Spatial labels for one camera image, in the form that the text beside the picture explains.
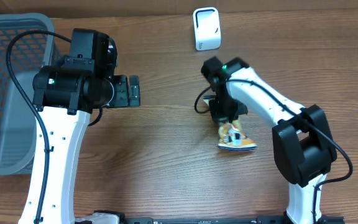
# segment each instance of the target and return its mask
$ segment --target gray plastic basket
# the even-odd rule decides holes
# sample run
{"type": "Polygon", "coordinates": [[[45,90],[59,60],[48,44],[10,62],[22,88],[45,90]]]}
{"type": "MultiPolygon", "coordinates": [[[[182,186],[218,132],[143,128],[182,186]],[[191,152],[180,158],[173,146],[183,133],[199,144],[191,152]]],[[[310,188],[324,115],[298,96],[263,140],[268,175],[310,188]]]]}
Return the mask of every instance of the gray plastic basket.
{"type": "MultiPolygon", "coordinates": [[[[0,175],[31,173],[35,152],[34,115],[16,90],[7,73],[5,53],[10,40],[27,30],[54,32],[51,20],[38,13],[0,15],[0,175]]],[[[12,50],[16,77],[30,99],[32,79],[43,65],[60,56],[52,36],[28,35],[12,50]]]]}

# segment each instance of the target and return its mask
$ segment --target brown wall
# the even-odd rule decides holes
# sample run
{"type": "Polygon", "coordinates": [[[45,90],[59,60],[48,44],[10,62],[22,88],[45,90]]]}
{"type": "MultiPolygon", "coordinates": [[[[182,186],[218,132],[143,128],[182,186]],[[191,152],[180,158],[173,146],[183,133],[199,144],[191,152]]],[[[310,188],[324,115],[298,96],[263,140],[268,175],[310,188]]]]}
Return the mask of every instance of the brown wall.
{"type": "Polygon", "coordinates": [[[191,14],[198,7],[220,12],[358,8],[358,0],[0,0],[0,13],[40,12],[49,17],[191,14]]]}

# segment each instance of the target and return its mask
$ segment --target white rectangular object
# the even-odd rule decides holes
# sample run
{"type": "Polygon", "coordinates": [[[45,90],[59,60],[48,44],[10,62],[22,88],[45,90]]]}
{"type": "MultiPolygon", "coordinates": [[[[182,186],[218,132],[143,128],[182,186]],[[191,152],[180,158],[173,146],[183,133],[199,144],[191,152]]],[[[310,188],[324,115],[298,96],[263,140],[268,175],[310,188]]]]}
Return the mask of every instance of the white rectangular object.
{"type": "Polygon", "coordinates": [[[197,50],[212,50],[221,46],[219,12],[214,7],[204,7],[193,12],[197,50]]]}

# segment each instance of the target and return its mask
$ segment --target wooden table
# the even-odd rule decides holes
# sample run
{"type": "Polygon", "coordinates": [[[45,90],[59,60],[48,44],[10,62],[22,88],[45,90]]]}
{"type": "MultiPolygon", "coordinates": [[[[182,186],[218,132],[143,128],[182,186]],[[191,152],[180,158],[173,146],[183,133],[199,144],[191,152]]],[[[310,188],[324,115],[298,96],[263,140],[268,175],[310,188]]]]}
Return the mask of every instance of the wooden table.
{"type": "MultiPolygon", "coordinates": [[[[221,14],[222,45],[205,52],[195,50],[191,16],[53,22],[65,36],[81,27],[113,37],[117,74],[139,75],[142,92],[140,108],[106,110],[86,131],[75,187],[77,217],[94,209],[155,218],[282,214],[288,183],[273,161],[269,128],[250,112],[241,119],[258,150],[222,151],[210,116],[193,110],[208,86],[200,74],[203,61],[217,55],[223,62],[240,56],[279,92],[325,110],[354,175],[325,185],[321,208],[358,223],[358,9],[221,14]]],[[[68,53],[68,44],[57,44],[68,53]]],[[[328,177],[346,172],[338,156],[328,177]]],[[[0,223],[17,223],[29,182],[29,175],[0,177],[0,223]]]]}

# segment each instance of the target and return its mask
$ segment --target cable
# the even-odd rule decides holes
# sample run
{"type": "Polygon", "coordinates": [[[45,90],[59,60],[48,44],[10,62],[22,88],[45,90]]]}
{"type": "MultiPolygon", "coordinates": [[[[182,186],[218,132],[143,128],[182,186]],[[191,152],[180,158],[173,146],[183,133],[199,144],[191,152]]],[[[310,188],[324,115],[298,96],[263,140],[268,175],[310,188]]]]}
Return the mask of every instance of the cable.
{"type": "Polygon", "coordinates": [[[38,207],[37,207],[37,213],[35,215],[35,219],[34,219],[34,223],[38,224],[41,221],[41,212],[42,212],[42,205],[44,204],[44,198],[45,198],[45,190],[47,188],[47,181],[48,181],[48,173],[49,173],[49,154],[50,154],[50,147],[49,147],[49,139],[48,139],[48,133],[47,133],[47,128],[45,127],[44,122],[42,121],[41,116],[39,115],[38,111],[35,109],[35,106],[32,104],[32,102],[30,101],[29,97],[27,96],[27,94],[25,93],[25,91],[23,90],[23,88],[21,87],[20,83],[17,81],[17,78],[13,72],[12,69],[12,64],[11,64],[11,52],[12,52],[12,48],[14,46],[14,44],[22,37],[24,37],[25,35],[31,35],[31,34],[47,34],[47,35],[52,35],[54,37],[58,37],[62,40],[65,40],[69,43],[71,43],[71,40],[67,37],[64,37],[62,35],[56,34],[54,32],[49,32],[46,30],[30,30],[30,31],[26,31],[23,32],[17,36],[15,36],[11,42],[9,43],[9,45],[7,46],[6,49],[6,67],[7,67],[7,71],[9,73],[9,76],[11,77],[13,83],[15,84],[17,90],[19,91],[19,93],[22,95],[24,101],[27,103],[27,105],[29,106],[31,112],[34,114],[35,118],[37,119],[41,131],[42,131],[42,135],[44,136],[44,142],[45,142],[45,165],[44,165],[44,177],[42,179],[42,186],[41,186],[41,193],[40,193],[40,199],[38,202],[38,207]]]}
{"type": "MultiPolygon", "coordinates": [[[[319,188],[324,185],[324,184],[328,184],[328,183],[334,183],[334,182],[339,182],[339,181],[343,181],[348,179],[352,173],[353,173],[353,164],[351,159],[349,158],[349,156],[346,154],[346,152],[338,145],[336,144],[336,142],[334,142],[331,138],[329,138],[327,135],[325,135],[323,132],[321,132],[318,128],[316,128],[314,125],[312,125],[311,123],[309,123],[307,120],[303,119],[300,115],[296,114],[295,112],[293,112],[292,110],[290,110],[285,104],[283,104],[280,100],[278,100],[271,92],[269,92],[265,87],[259,85],[258,83],[254,82],[254,81],[249,81],[249,80],[240,80],[240,79],[232,79],[232,80],[226,80],[223,82],[219,82],[218,85],[223,85],[226,84],[227,82],[240,82],[240,83],[249,83],[251,85],[254,85],[258,88],[260,88],[262,91],[264,91],[269,97],[271,97],[271,99],[273,99],[274,102],[276,102],[279,106],[281,106],[283,108],[283,110],[287,111],[288,113],[290,113],[293,116],[296,116],[297,118],[300,118],[300,120],[302,122],[304,122],[310,129],[312,129],[313,131],[317,132],[320,136],[322,136],[323,138],[325,138],[330,144],[332,144],[341,154],[342,156],[345,158],[347,165],[349,166],[349,172],[343,176],[343,177],[338,177],[335,179],[329,179],[329,180],[324,180],[318,184],[316,184],[316,186],[314,187],[314,192],[313,192],[313,223],[316,224],[316,201],[317,201],[317,191],[319,190],[319,188]]],[[[211,86],[209,86],[208,88],[206,88],[205,90],[203,90],[196,99],[195,102],[195,111],[197,113],[200,113],[197,109],[197,103],[200,100],[200,98],[204,95],[204,93],[206,93],[209,89],[211,88],[211,86]]]]}
{"type": "Polygon", "coordinates": [[[97,122],[99,122],[100,119],[102,118],[102,115],[103,115],[103,108],[99,108],[98,117],[96,117],[96,119],[94,121],[92,121],[92,123],[88,124],[88,127],[94,126],[97,122]]]}

